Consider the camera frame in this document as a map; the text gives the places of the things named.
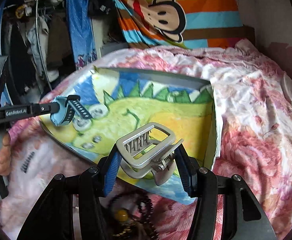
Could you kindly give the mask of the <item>person's left hand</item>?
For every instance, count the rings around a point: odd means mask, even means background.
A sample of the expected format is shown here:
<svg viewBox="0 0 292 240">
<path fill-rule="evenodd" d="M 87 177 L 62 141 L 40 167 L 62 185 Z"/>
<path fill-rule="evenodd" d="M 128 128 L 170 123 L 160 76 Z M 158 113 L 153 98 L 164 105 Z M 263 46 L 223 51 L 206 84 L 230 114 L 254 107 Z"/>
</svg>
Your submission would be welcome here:
<svg viewBox="0 0 292 240">
<path fill-rule="evenodd" d="M 11 171 L 11 137 L 7 132 L 2 140 L 0 150 L 0 175 L 7 176 Z"/>
</svg>

